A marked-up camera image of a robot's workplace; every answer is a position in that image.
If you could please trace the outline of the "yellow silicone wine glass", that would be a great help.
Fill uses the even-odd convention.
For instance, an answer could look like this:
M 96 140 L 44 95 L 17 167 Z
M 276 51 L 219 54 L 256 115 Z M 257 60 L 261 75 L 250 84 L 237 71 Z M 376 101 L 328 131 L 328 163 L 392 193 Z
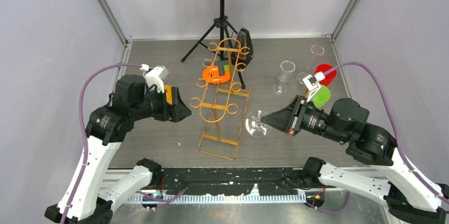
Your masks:
M 169 85 L 164 86 L 165 94 L 165 113 L 168 121 L 173 121 L 173 95 L 172 87 Z

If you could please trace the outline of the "clear tall flute glass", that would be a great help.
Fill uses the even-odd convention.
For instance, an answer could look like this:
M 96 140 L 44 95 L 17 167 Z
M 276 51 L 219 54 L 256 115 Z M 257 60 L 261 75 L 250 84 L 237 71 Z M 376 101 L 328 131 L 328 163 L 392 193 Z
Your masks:
M 305 61 L 303 62 L 303 68 L 297 75 L 297 81 L 300 85 L 303 85 L 303 78 L 307 75 L 313 73 L 315 67 L 319 64 L 319 60 L 321 56 L 325 53 L 325 49 L 323 46 L 315 44 L 310 47 L 309 53 L 306 56 Z

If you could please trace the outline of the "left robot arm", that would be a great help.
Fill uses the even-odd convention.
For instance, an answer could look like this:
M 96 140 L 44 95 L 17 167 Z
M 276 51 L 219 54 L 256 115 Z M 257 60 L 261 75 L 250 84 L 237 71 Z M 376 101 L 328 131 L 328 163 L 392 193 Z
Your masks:
M 139 189 L 158 188 L 163 180 L 161 165 L 144 158 L 114 185 L 101 190 L 110 162 L 136 121 L 180 122 L 192 112 L 183 103 L 177 87 L 148 86 L 143 76 L 125 75 L 117 81 L 108 104 L 93 111 L 85 132 L 87 162 L 80 183 L 73 178 L 57 204 L 47 207 L 44 216 L 54 223 L 110 223 L 113 214 Z

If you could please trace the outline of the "gold wire wine glass rack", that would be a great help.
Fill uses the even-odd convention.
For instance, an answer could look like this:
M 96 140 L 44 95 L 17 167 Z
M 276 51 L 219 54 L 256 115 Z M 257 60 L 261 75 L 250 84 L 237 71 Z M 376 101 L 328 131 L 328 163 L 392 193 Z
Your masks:
M 238 112 L 238 104 L 231 101 L 233 96 L 241 96 L 245 98 L 246 103 L 243 109 L 243 115 L 245 115 L 251 95 L 251 89 L 244 89 L 243 83 L 239 79 L 239 74 L 246 69 L 247 65 L 242 62 L 238 62 L 237 54 L 242 53 L 243 48 L 236 48 L 236 42 L 238 42 L 236 38 L 229 37 L 218 43 L 211 43 L 214 47 L 209 47 L 208 49 L 215 55 L 220 54 L 220 52 L 224 52 L 226 54 L 226 59 L 218 60 L 217 57 L 214 57 L 213 59 L 206 59 L 203 62 L 204 69 L 210 66 L 229 65 L 231 75 L 230 81 L 224 84 L 215 85 L 207 83 L 201 76 L 199 81 L 203 81 L 204 84 L 201 85 L 197 83 L 197 86 L 203 89 L 203 95 L 201 98 L 192 98 L 193 101 L 198 101 L 198 104 L 191 105 L 191 107 L 198 109 L 200 118 L 206 122 L 205 129 L 203 130 L 199 141 L 199 152 L 227 160 L 235 160 L 237 157 L 243 125 L 241 123 L 239 124 L 239 131 L 236 139 L 226 139 L 222 135 L 220 122 L 227 115 L 234 115 Z M 233 146 L 233 155 L 226 156 L 204 149 L 203 143 L 206 140 Z

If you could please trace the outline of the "clear wine glass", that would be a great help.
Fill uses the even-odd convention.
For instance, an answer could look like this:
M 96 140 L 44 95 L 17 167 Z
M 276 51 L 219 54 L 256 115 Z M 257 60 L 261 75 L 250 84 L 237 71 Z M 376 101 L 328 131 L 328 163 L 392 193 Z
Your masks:
M 291 79 L 295 71 L 295 63 L 289 60 L 284 60 L 280 64 L 280 72 L 277 75 L 278 81 L 273 85 L 273 91 L 277 95 L 283 95 L 287 92 L 286 83 Z
M 265 111 L 258 110 L 250 112 L 246 116 L 244 120 L 245 129 L 252 137 L 261 138 L 270 133 L 272 127 L 263 123 L 261 120 L 265 115 L 267 115 Z

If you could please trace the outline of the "green silicone wine glass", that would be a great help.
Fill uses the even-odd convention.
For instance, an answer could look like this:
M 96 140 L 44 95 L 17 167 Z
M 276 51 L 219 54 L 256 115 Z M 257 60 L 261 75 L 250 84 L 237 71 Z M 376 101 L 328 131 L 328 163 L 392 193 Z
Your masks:
M 316 108 L 322 108 L 331 98 L 331 92 L 327 86 L 322 86 L 321 89 L 313 96 L 312 102 Z

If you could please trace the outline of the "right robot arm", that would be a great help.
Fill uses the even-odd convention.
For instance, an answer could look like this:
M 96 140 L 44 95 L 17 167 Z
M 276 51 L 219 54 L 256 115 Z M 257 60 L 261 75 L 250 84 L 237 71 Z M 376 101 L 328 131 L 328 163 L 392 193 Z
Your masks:
M 317 157 L 303 166 L 302 180 L 309 187 L 333 186 L 366 197 L 386 207 L 407 223 L 444 223 L 448 185 L 418 179 L 415 167 L 402 160 L 397 140 L 386 129 L 368 122 L 369 111 L 351 98 L 338 99 L 326 113 L 304 96 L 296 96 L 285 108 L 262 116 L 262 123 L 295 136 L 304 130 L 348 144 L 346 153 L 380 174 L 370 178 L 340 169 Z

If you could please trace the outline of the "clear wine glass front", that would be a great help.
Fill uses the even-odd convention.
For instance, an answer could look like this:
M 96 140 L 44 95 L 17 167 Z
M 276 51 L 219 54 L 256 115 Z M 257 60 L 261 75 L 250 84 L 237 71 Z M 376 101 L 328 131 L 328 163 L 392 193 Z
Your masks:
M 270 133 L 272 127 L 263 123 L 261 120 L 265 115 L 267 115 L 265 111 L 258 110 L 250 112 L 246 116 L 244 120 L 245 129 L 252 137 L 261 138 Z

